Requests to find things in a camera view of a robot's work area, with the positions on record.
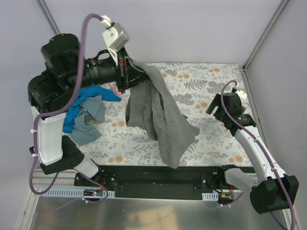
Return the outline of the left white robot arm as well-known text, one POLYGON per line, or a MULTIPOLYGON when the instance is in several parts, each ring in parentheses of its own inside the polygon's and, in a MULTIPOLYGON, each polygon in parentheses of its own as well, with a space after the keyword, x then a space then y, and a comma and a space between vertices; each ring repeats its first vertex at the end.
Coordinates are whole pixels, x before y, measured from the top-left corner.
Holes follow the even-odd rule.
POLYGON ((42 47, 46 70, 29 82, 28 95, 34 116, 33 153, 44 174, 69 169, 89 178, 99 174, 96 163, 63 131, 64 120, 81 88, 115 82, 124 92, 148 79, 133 65, 124 47, 128 39, 126 35, 106 38, 106 49, 101 51, 108 54, 105 59, 85 59, 83 45, 73 34, 59 34, 42 47))

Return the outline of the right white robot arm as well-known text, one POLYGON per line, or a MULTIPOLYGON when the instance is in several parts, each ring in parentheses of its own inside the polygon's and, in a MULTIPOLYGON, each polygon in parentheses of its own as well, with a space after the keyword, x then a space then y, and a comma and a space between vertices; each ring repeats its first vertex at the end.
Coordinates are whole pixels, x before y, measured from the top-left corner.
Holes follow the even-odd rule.
POLYGON ((232 185, 248 195, 254 210, 268 213, 288 209, 294 203, 299 182, 289 176, 274 160, 260 137, 252 116, 244 113, 237 93, 216 94, 206 113, 222 122, 247 154, 256 178, 233 164, 218 169, 215 182, 219 186, 232 185))

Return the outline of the grey cloth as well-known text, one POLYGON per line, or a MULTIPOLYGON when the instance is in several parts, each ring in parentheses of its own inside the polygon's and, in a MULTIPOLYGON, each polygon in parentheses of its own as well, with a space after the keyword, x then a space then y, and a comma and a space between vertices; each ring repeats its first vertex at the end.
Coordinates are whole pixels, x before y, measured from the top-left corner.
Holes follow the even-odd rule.
POLYGON ((126 125, 145 130, 149 138, 158 142, 163 163, 176 169, 200 130, 181 113, 157 67, 136 60, 133 64, 149 79, 131 88, 126 125))

